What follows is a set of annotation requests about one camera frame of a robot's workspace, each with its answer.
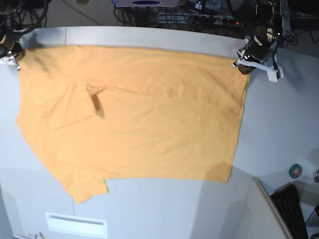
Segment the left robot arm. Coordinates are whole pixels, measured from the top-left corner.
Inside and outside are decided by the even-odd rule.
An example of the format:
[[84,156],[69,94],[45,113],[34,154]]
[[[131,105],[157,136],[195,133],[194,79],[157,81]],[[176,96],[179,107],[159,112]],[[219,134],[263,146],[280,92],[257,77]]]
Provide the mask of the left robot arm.
[[243,74],[256,68],[270,69],[275,78],[281,76],[277,62],[279,45],[290,32],[290,10],[287,0],[258,0],[255,13],[257,27],[252,36],[245,37],[245,46],[237,51],[238,59],[232,64]]

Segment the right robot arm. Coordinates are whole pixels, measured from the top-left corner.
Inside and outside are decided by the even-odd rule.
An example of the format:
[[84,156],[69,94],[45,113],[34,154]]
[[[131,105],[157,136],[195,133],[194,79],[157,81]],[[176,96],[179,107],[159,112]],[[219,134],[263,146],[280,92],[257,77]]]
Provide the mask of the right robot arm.
[[0,2],[0,57],[24,57],[20,40],[46,27],[49,0],[2,0]]

